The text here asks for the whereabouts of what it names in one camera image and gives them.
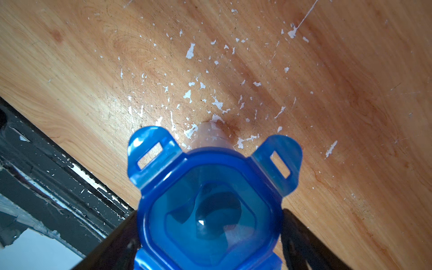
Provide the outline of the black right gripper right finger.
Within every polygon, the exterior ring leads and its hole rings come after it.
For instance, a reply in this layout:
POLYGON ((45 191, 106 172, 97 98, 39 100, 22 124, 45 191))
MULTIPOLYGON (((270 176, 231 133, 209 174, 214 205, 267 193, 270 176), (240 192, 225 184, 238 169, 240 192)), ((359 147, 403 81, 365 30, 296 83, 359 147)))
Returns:
POLYGON ((351 269, 289 209, 282 212, 281 243, 289 270, 351 269))

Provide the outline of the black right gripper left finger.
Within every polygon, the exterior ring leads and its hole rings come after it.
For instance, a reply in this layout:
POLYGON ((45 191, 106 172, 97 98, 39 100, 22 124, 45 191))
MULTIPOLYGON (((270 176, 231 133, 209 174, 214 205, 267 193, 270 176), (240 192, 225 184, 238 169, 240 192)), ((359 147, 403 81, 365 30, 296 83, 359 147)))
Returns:
POLYGON ((132 212, 75 270, 132 270, 140 248, 137 211, 132 212))

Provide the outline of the blue container lid back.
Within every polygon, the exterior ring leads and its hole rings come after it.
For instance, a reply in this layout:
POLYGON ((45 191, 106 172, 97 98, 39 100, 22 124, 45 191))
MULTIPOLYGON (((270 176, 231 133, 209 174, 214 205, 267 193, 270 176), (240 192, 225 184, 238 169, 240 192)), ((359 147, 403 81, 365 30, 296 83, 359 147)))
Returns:
POLYGON ((184 152, 162 127, 136 131, 128 176, 140 190, 137 270, 279 270, 282 199, 303 153, 269 136, 249 157, 223 147, 184 152))

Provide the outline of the clear plastic container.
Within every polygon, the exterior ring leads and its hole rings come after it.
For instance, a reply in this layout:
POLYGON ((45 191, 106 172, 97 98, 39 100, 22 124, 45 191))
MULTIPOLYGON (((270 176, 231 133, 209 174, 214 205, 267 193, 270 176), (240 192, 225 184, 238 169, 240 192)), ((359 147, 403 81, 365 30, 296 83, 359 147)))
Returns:
POLYGON ((234 150, 224 131, 215 122, 203 122, 191 136, 193 150, 203 147, 220 147, 234 150))

